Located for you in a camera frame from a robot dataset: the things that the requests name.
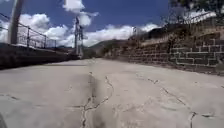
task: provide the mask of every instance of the road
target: road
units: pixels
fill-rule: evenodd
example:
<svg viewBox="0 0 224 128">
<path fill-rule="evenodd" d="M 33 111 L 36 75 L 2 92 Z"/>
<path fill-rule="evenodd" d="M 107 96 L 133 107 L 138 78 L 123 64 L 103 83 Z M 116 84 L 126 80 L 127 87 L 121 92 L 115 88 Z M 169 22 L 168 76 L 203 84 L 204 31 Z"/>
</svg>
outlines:
<svg viewBox="0 0 224 128">
<path fill-rule="evenodd" d="M 8 128 L 223 128 L 224 78 L 106 61 L 0 71 Z"/>
</svg>

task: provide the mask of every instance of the transmission tower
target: transmission tower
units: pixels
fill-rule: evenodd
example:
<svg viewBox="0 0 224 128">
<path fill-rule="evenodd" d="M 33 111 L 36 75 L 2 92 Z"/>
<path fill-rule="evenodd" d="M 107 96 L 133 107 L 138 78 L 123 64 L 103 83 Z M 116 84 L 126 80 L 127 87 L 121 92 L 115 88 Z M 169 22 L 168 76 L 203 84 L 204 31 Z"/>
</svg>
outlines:
<svg viewBox="0 0 224 128">
<path fill-rule="evenodd" d="M 76 22 L 75 22 L 75 42 L 74 42 L 74 50 L 76 55 L 81 55 L 82 54 L 82 49 L 83 49 L 83 26 L 80 25 L 78 17 L 76 17 Z"/>
</svg>

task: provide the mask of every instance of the brick wall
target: brick wall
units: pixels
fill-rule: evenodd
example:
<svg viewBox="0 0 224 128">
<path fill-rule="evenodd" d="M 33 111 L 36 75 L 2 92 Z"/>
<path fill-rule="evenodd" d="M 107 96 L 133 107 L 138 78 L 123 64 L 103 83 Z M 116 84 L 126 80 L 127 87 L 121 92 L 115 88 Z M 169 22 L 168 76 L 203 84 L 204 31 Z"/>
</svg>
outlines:
<svg viewBox="0 0 224 128">
<path fill-rule="evenodd" d="M 126 50 L 113 49 L 106 55 L 133 63 L 171 65 L 190 71 L 214 73 L 217 56 L 224 56 L 224 40 L 219 34 L 209 34 L 197 39 L 177 43 L 151 44 Z"/>
</svg>

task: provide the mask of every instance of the railing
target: railing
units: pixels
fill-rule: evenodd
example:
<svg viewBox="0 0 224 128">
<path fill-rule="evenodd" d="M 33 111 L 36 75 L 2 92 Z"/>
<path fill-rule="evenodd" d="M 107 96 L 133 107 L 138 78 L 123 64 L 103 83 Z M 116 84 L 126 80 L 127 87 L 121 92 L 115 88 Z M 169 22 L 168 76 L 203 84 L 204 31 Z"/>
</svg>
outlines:
<svg viewBox="0 0 224 128">
<path fill-rule="evenodd" d="M 0 42 L 7 41 L 7 33 L 10 17 L 0 13 Z M 30 28 L 30 26 L 19 23 L 17 45 L 30 47 L 49 49 L 56 48 L 58 46 L 57 41 L 53 40 L 46 35 Z"/>
<path fill-rule="evenodd" d="M 172 22 L 170 25 L 176 28 L 178 28 L 177 25 L 183 25 L 193 36 L 201 36 L 215 32 L 224 33 L 224 19 L 218 19 L 214 12 L 207 12 L 195 17 L 188 16 L 184 20 Z M 142 45 L 167 42 L 172 36 L 175 36 L 174 31 L 166 33 L 159 38 L 148 39 Z"/>
</svg>

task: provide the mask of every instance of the retaining wall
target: retaining wall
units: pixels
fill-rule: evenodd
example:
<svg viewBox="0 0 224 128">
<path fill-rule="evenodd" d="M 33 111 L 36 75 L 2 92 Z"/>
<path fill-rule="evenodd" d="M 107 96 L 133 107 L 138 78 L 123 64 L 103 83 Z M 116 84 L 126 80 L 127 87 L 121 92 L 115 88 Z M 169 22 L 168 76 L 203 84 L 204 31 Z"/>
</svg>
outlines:
<svg viewBox="0 0 224 128">
<path fill-rule="evenodd" d="M 0 43 L 0 69 L 67 60 L 67 54 Z"/>
<path fill-rule="evenodd" d="M 106 58 L 132 63 L 171 65 L 189 71 L 217 73 L 217 57 L 224 56 L 220 34 L 209 34 L 177 43 L 151 44 L 125 50 L 113 49 Z"/>
</svg>

